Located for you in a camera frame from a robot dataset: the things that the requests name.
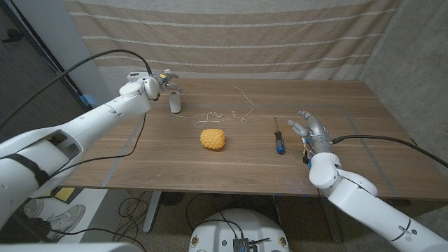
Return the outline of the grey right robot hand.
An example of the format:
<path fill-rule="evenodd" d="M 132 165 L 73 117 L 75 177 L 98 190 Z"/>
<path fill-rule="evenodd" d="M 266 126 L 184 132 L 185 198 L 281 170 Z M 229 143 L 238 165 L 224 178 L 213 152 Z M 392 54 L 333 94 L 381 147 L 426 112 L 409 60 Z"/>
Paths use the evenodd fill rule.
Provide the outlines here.
<path fill-rule="evenodd" d="M 334 153 L 330 143 L 330 134 L 322 125 L 321 121 L 307 111 L 299 111 L 298 114 L 306 120 L 305 126 L 302 126 L 300 123 L 293 120 L 286 120 L 286 124 L 290 126 L 298 136 L 309 139 L 309 145 L 315 154 Z"/>

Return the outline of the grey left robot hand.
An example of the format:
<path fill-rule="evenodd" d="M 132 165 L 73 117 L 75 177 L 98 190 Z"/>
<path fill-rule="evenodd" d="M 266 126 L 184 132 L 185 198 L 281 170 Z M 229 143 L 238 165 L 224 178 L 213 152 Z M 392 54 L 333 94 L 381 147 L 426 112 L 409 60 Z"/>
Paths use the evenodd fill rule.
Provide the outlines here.
<path fill-rule="evenodd" d="M 172 73 L 170 69 L 165 69 L 160 73 L 152 73 L 150 76 L 158 82 L 161 91 L 169 90 L 170 92 L 183 93 L 183 89 L 172 82 L 172 79 L 177 79 L 179 76 Z"/>

